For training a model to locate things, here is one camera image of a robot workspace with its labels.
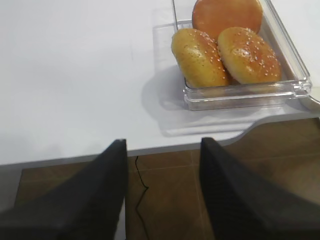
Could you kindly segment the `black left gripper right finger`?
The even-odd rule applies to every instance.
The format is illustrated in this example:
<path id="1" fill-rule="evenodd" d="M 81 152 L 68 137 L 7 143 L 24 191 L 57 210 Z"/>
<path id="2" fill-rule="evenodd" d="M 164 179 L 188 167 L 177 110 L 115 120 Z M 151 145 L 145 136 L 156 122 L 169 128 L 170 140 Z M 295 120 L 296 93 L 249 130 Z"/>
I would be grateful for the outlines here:
<path id="1" fill-rule="evenodd" d="M 269 182 L 217 141 L 200 144 L 200 186 L 217 240 L 318 240 L 320 206 Z"/>

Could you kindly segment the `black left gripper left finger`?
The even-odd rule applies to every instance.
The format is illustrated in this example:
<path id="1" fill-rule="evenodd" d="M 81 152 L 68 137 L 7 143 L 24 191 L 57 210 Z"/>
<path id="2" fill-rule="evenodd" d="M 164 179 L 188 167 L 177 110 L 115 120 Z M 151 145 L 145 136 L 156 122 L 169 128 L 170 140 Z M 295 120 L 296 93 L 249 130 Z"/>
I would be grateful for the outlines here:
<path id="1" fill-rule="evenodd" d="M 0 214 L 2 240 L 113 240 L 128 189 L 126 140 L 73 177 Z"/>

